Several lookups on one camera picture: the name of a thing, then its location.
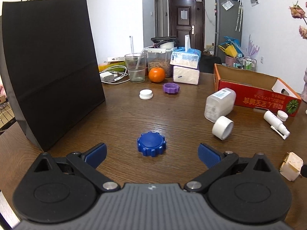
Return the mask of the blue tissue pack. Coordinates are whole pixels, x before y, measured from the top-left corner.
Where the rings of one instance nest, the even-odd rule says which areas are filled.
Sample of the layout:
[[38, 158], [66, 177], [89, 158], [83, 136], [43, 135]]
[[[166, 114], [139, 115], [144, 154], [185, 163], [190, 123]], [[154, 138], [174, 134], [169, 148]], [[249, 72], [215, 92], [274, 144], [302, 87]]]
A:
[[173, 50], [170, 64], [191, 69], [198, 69], [201, 51], [191, 48], [191, 40], [189, 35], [185, 35], [185, 46]]

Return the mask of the blue ridged bottle cap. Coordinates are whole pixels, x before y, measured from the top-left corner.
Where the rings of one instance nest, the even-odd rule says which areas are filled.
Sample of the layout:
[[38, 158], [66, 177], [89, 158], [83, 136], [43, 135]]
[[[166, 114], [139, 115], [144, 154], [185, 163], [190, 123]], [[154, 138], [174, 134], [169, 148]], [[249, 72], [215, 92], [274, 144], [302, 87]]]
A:
[[148, 131], [137, 139], [137, 150], [144, 156], [156, 157], [163, 154], [166, 148], [165, 137], [158, 132]]

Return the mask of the clear plastic jar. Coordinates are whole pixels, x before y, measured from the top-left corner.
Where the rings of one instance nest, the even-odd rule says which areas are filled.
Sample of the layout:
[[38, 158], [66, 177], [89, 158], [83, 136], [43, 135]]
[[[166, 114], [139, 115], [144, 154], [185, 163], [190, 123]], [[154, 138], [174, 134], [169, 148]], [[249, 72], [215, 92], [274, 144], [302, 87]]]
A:
[[223, 88], [207, 97], [204, 116], [211, 122], [216, 122], [221, 116], [228, 115], [234, 107], [236, 93], [229, 88]]

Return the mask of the black folding chair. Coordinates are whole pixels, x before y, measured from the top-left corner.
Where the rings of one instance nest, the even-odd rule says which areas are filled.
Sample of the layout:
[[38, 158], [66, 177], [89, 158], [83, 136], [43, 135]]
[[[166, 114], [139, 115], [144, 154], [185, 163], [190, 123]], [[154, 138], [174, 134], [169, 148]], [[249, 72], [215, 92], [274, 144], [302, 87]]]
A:
[[215, 64], [222, 64], [220, 57], [202, 55], [199, 61], [199, 71], [213, 74]]

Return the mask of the small white cap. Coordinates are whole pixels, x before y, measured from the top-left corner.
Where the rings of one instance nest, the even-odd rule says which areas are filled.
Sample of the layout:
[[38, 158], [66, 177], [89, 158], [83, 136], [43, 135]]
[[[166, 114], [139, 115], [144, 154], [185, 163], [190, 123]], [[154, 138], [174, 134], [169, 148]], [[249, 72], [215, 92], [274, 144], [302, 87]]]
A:
[[149, 100], [153, 98], [153, 91], [150, 89], [143, 89], [139, 92], [139, 98], [142, 100]]

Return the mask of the dried pink flowers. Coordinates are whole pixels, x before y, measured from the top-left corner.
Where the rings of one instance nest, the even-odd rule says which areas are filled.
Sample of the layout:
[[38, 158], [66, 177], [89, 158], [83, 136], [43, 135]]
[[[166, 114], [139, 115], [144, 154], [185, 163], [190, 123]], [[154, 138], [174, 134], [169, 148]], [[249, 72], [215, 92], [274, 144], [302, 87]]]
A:
[[299, 25], [299, 34], [301, 38], [306, 40], [306, 12], [304, 11], [303, 8], [300, 7], [298, 1], [293, 4], [292, 6], [289, 6], [291, 16], [294, 19], [300, 19], [303, 20], [305, 23], [304, 25]]

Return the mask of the white spray bottle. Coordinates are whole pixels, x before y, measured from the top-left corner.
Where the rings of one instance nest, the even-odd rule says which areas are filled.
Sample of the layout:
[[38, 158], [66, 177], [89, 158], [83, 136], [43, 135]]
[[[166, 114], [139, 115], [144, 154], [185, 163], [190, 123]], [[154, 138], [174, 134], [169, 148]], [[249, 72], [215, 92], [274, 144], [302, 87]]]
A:
[[290, 132], [283, 124], [283, 122], [277, 118], [271, 111], [266, 111], [263, 118], [270, 124], [271, 129], [277, 132], [284, 140], [288, 138]]

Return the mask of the white screw cap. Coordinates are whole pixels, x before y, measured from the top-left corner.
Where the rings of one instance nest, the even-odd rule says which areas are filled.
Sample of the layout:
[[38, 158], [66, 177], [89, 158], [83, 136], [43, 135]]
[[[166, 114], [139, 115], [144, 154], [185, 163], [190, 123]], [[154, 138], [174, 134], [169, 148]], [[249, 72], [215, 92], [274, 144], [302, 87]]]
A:
[[288, 114], [282, 110], [278, 110], [277, 112], [277, 118], [283, 122], [285, 122], [288, 119]]

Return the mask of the purple ridged bottle cap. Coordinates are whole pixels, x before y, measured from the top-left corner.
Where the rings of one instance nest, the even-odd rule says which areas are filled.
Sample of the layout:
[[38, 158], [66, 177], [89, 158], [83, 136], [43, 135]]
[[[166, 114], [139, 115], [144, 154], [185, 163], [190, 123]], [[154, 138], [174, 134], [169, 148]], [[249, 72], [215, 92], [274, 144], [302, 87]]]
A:
[[176, 83], [165, 83], [162, 89], [167, 94], [177, 94], [180, 91], [180, 86]]

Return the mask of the orange fruit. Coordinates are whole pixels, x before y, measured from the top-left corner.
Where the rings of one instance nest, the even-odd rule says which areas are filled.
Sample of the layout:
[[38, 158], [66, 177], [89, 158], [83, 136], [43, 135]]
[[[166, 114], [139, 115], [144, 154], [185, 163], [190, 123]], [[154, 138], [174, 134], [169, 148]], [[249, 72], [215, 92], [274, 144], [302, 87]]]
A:
[[161, 67], [153, 67], [149, 71], [148, 77], [153, 83], [160, 83], [165, 79], [165, 70]]

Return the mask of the purple white tissue pack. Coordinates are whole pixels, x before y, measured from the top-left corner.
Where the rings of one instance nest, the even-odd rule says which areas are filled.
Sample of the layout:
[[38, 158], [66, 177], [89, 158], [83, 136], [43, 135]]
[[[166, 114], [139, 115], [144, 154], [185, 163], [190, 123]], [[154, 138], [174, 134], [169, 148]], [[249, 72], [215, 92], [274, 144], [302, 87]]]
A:
[[198, 85], [199, 75], [200, 71], [198, 69], [180, 66], [174, 66], [173, 68], [173, 81], [176, 83]]

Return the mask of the large white cap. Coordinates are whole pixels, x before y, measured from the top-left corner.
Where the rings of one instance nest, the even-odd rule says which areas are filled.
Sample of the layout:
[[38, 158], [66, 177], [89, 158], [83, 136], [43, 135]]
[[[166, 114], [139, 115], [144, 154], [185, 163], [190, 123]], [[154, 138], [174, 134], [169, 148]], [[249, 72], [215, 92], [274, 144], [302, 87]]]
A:
[[234, 122], [225, 116], [221, 116], [214, 123], [212, 134], [220, 140], [225, 140], [234, 127]]

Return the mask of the clear food container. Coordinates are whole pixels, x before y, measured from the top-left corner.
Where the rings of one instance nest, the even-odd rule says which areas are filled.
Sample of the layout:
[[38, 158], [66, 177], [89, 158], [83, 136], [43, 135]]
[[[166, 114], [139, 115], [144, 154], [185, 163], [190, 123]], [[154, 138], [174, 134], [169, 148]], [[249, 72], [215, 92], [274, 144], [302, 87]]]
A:
[[170, 64], [173, 49], [164, 48], [147, 48], [148, 71], [152, 68], [160, 67], [165, 71], [165, 77], [169, 78], [173, 75], [173, 66]]

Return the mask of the cream square clock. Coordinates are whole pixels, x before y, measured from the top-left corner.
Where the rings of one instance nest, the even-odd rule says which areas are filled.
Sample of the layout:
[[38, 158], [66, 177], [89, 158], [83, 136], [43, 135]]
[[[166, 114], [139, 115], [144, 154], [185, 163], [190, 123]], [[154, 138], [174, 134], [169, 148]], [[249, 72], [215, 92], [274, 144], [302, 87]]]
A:
[[294, 181], [299, 177], [302, 166], [303, 159], [294, 152], [288, 152], [279, 168], [279, 172], [288, 181]]

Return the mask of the black paper bag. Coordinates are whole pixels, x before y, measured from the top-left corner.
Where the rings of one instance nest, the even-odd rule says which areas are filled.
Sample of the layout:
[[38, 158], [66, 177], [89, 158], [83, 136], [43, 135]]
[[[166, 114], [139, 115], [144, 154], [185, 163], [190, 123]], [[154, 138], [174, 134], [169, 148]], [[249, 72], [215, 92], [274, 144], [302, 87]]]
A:
[[26, 137], [48, 151], [105, 100], [87, 0], [4, 2], [1, 78]]

